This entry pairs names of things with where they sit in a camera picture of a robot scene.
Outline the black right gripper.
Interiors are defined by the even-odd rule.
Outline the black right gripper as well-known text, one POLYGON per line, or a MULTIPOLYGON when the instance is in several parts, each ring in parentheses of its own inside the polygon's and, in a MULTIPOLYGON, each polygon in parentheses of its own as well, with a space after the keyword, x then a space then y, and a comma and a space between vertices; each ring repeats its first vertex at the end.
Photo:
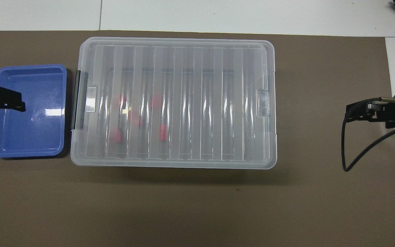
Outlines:
POLYGON ((369 117, 369 110, 374 111, 375 119, 386 121, 385 128, 395 128, 395 103, 383 103, 374 101, 369 103, 368 100, 359 101, 346 105, 345 122, 359 121, 369 117))

